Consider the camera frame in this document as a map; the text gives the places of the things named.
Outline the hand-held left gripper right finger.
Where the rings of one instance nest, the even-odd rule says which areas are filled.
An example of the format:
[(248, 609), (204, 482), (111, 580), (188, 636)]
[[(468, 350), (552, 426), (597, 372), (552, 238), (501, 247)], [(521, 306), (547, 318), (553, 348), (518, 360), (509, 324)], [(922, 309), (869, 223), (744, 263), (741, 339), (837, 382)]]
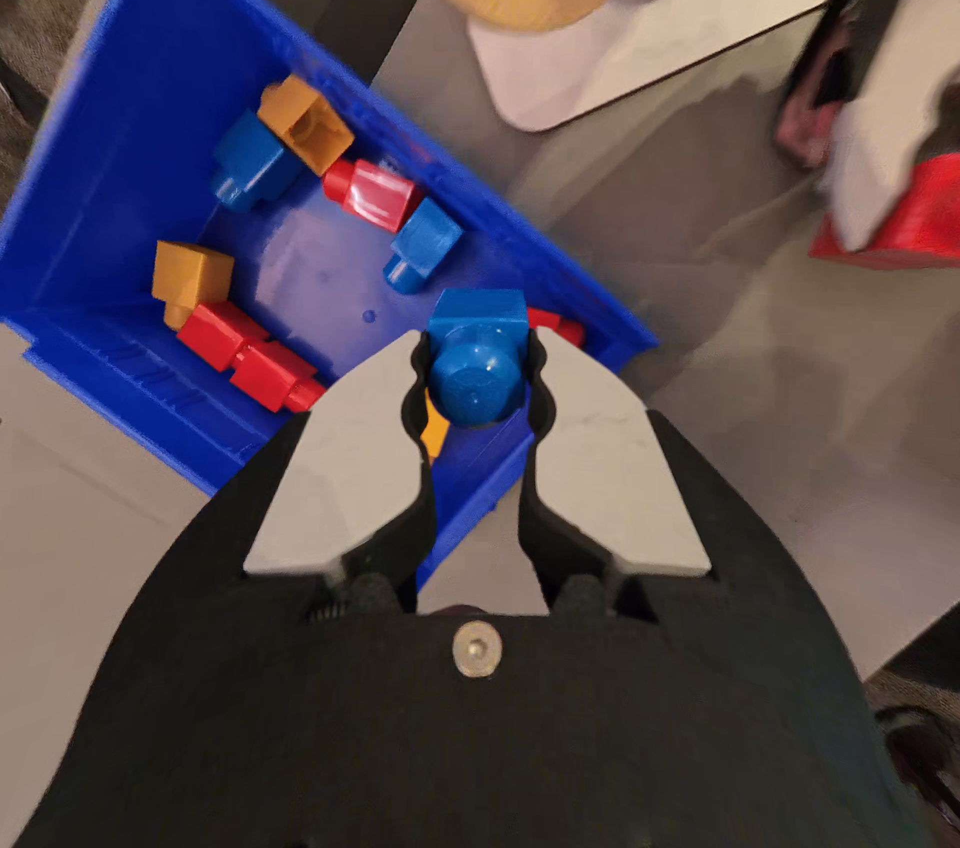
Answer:
[(548, 609), (571, 581), (606, 610), (638, 578), (707, 578), (712, 561), (642, 399), (549, 328), (531, 331), (528, 367), (534, 440), (517, 533)]

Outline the red toy block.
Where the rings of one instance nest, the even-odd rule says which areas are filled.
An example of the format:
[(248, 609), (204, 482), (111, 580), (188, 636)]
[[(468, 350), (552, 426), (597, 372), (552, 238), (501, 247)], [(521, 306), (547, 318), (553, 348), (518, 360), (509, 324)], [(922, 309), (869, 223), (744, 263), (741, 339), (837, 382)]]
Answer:
[(908, 189), (866, 247), (843, 249), (833, 219), (826, 215), (808, 256), (878, 271), (957, 269), (959, 154), (939, 155), (914, 167)]

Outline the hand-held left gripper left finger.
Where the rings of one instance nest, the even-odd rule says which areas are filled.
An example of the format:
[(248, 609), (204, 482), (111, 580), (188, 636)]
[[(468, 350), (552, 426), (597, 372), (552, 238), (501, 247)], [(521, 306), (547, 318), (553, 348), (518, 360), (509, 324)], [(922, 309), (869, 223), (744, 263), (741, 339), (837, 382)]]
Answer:
[(410, 330), (336, 382), (306, 415), (244, 560), (248, 578), (320, 579), (348, 592), (382, 580), (406, 614), (437, 536), (423, 442), (424, 331)]

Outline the blue plastic bin with tag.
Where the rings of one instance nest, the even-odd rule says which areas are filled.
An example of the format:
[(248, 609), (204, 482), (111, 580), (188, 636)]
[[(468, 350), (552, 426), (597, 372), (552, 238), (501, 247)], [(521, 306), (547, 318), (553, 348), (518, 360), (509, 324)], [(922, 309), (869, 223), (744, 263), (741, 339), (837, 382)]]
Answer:
[[(352, 157), (435, 185), (452, 209), (514, 250), (533, 303), (585, 329), (577, 344), (617, 374), (655, 344), (580, 266), (264, 0), (109, 0), (70, 91), (33, 148), (2, 224), (2, 322), (33, 366), (209, 494), (157, 569), (186, 584), (252, 594), (244, 560), (270, 493), (306, 421), (266, 442), (239, 423), (216, 376), (186, 358), (151, 295), (157, 241), (213, 242), (212, 148), (264, 89), (294, 75), (354, 134)], [(522, 480), (534, 435), (529, 392), (484, 430), (446, 430), (427, 457), (437, 536), (416, 571), (428, 578)]]

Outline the grey desk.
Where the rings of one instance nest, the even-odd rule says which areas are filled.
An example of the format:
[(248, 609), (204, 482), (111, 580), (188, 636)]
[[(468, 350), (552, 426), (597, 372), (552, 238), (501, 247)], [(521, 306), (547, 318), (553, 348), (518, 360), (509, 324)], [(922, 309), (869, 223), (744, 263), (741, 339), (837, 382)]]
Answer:
[[(658, 334), (628, 384), (796, 556), (870, 707), (958, 725), (958, 272), (808, 258), (812, 179), (769, 134), (814, 22), (527, 135), (496, 115), (461, 15), (417, 0), (374, 84)], [(2, 328), (2, 846), (200, 503), (25, 347)]]

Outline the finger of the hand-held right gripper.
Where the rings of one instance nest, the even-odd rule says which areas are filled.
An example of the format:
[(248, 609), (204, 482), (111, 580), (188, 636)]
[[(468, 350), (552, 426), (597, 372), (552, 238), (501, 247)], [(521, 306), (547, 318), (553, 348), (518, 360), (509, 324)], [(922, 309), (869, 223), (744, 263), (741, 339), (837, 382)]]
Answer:
[(958, 84), (959, 0), (898, 0), (857, 96), (833, 128), (831, 221), (840, 246), (867, 247), (906, 193), (921, 144)]

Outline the pile of toy blocks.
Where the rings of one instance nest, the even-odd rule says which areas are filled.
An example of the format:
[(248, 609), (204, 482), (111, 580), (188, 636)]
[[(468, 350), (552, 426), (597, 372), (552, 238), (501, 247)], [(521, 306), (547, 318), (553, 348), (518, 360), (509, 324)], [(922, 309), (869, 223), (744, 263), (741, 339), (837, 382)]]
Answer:
[[(213, 242), (156, 242), (150, 294), (163, 324), (231, 391), (227, 408), (257, 444), (404, 331), (427, 332), (445, 289), (521, 290), (530, 329), (584, 341), (580, 321), (534, 305), (505, 242), (435, 185), (352, 157), (354, 141), (298, 77), (268, 85), (212, 148)], [(440, 414), (428, 380), (425, 398), (422, 439), (436, 458), (448, 428), (472, 430)]]

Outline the blue toy block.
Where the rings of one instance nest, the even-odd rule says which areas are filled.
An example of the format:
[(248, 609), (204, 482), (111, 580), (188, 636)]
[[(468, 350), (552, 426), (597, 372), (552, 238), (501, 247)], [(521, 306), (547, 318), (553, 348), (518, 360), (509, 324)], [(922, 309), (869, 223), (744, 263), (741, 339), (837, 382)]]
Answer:
[(428, 390), (452, 425), (500, 424), (524, 404), (530, 323), (518, 289), (445, 289), (427, 324)]

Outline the person's right hand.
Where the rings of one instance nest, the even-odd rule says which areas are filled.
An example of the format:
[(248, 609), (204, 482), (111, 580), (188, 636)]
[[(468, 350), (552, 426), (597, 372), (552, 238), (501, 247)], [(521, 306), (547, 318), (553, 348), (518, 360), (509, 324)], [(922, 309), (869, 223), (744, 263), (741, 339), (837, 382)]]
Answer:
[(830, 26), (814, 31), (784, 89), (773, 143), (802, 169), (820, 169), (829, 157), (834, 121), (846, 89), (835, 88), (836, 79), (828, 70), (835, 55), (844, 55), (848, 43), (849, 15), (842, 13)]

